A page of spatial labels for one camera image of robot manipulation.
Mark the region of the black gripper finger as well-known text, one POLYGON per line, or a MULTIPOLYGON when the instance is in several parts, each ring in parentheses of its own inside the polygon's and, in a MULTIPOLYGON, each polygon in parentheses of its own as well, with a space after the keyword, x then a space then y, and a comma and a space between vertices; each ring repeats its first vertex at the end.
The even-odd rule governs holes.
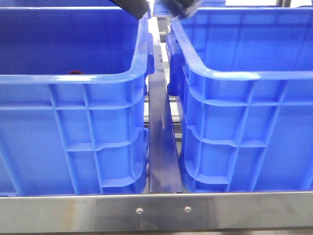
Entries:
POLYGON ((165 0, 164 5, 168 8, 173 18, 187 19, 192 17, 201 7, 201 0, 165 0))
POLYGON ((146 0, 110 0, 136 19, 141 19, 148 11, 149 4, 146 0))

